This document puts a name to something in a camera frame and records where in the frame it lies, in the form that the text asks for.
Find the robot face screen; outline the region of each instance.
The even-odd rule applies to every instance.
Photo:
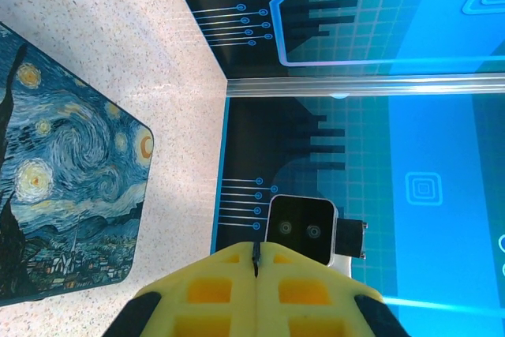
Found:
[[[270,203],[267,241],[328,265],[335,244],[335,213],[329,200],[278,195]]]

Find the crescent moon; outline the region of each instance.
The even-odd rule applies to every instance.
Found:
[[[151,158],[152,152],[148,152],[145,148],[146,142],[148,142],[151,138],[149,136],[146,136],[142,139],[140,142],[140,152],[144,158]]]

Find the yellow foam pad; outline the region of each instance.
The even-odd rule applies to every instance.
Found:
[[[142,337],[373,337],[354,296],[374,289],[284,246],[241,242],[143,288],[162,295]]]

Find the white speckled surface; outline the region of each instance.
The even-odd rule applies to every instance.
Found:
[[[226,79],[184,0],[0,0],[0,20],[151,127],[128,278],[0,308],[0,335],[98,336],[145,284],[208,255]]]

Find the mouse pad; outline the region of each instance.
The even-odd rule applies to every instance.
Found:
[[[228,99],[213,250],[278,193],[368,223],[353,277],[410,335],[503,336],[505,94]]]
[[[122,281],[151,131],[0,24],[0,305]]]

